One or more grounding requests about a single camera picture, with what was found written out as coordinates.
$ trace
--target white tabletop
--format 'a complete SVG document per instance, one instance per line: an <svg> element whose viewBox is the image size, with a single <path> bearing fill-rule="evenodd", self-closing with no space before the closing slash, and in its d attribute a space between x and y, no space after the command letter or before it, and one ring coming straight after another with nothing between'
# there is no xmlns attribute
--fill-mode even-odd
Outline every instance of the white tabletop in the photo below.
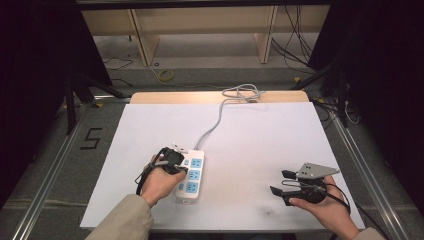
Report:
<svg viewBox="0 0 424 240"><path fill-rule="evenodd" d="M218 117L219 104L127 105L81 223L92 229L127 194L153 154L176 143L193 149ZM199 200L176 203L173 193L153 207L153 231L298 232L324 227L308 212L287 207L269 186L281 170L304 162L339 168L311 103L224 106L220 125L200 145L205 152ZM353 203L342 174L333 176ZM354 205L352 219L364 228Z"/></svg>

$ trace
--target power strip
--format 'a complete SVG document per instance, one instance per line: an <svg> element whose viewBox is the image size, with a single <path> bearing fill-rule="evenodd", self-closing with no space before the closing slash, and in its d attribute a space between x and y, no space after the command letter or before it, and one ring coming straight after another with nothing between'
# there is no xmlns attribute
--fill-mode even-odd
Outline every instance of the power strip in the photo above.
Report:
<svg viewBox="0 0 424 240"><path fill-rule="evenodd" d="M184 155L181 167L188 169L187 175L176 187L175 196L179 203L193 204L199 198L202 170L205 162L203 151L188 150Z"/></svg>

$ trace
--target metal rail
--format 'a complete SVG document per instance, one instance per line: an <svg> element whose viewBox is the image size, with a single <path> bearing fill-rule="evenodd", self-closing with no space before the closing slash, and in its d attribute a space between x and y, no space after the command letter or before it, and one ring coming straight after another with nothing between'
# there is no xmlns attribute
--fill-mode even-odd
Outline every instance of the metal rail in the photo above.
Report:
<svg viewBox="0 0 424 240"><path fill-rule="evenodd" d="M28 207L25 215L19 222L15 234L13 235L13 240L28 239L90 108L91 104L83 104L81 106L78 122L76 123L73 131L66 136L65 141L60 147L59 152L57 153L52 166L43 180L43 183L32 200L31 205Z"/></svg>
<svg viewBox="0 0 424 240"><path fill-rule="evenodd" d="M378 181L375 179L371 169L369 168L367 161L356 145L355 140L350 134L349 129L345 128L343 124L336 118L334 124L349 151L353 162L356 165L362 179L364 180L365 186L367 187L371 198L379 210L383 221L385 222L393 239L409 239L408 234L402 223L400 222L399 216L390 204L383 190L381 189Z"/></svg>

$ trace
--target sleeve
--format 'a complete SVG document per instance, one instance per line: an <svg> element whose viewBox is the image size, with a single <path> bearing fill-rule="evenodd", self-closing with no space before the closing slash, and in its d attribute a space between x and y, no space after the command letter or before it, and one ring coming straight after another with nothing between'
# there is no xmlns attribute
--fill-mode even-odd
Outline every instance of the sleeve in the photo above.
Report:
<svg viewBox="0 0 424 240"><path fill-rule="evenodd" d="M353 240L384 240L384 238L374 228L367 228L356 235Z"/></svg>
<svg viewBox="0 0 424 240"><path fill-rule="evenodd" d="M106 216L86 240L147 239L153 225L150 207L140 196L127 195Z"/></svg>

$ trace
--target finger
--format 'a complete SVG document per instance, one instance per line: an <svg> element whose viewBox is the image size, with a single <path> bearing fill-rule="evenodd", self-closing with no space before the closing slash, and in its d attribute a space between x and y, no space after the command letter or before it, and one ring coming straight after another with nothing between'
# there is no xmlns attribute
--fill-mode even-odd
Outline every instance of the finger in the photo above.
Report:
<svg viewBox="0 0 424 240"><path fill-rule="evenodd" d="M177 179L178 182L182 181L185 176L186 176L186 172L185 171L180 171L177 174L174 174L173 176L175 176L175 178Z"/></svg>
<svg viewBox="0 0 424 240"><path fill-rule="evenodd" d="M332 184L334 186L337 186L336 182L334 181L334 178L332 176L325 176L324 182L326 184ZM327 185L327 191L329 193L333 194L334 196L336 196L337 198L343 199L342 193L334 186Z"/></svg>
<svg viewBox="0 0 424 240"><path fill-rule="evenodd" d="M325 183L328 183L328 184L336 185L336 182L334 181L334 178L331 175L325 176L324 177L324 182Z"/></svg>
<svg viewBox="0 0 424 240"><path fill-rule="evenodd" d="M311 203L303 200L303 199L300 199L300 198L290 198L289 199L289 202L293 206L298 207L298 208L301 208L301 209L306 210L308 212L311 212L312 213L312 211L313 211L313 205Z"/></svg>
<svg viewBox="0 0 424 240"><path fill-rule="evenodd" d="M149 164L150 163L153 163L153 161L155 160L155 157L156 157L156 155L153 155L152 156L152 159L150 159L150 162L148 163L148 164L146 164L146 166L144 166L144 168L143 168L143 170L145 171L145 170L147 170L148 168L149 168Z"/></svg>

